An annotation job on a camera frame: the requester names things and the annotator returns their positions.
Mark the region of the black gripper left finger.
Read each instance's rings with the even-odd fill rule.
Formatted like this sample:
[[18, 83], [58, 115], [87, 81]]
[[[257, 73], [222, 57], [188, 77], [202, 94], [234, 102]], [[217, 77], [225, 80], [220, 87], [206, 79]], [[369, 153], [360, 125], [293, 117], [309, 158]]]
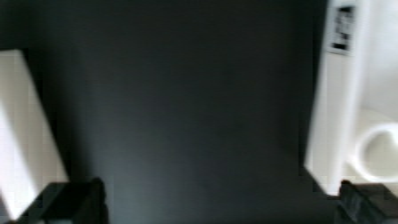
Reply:
[[51, 183], [10, 224], [108, 224], [105, 184]]

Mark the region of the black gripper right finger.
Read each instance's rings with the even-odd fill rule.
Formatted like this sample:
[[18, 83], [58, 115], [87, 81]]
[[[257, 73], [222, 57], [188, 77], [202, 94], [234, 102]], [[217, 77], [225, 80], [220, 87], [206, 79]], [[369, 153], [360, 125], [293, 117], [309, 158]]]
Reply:
[[382, 184], [341, 182], [336, 224], [398, 224], [398, 197]]

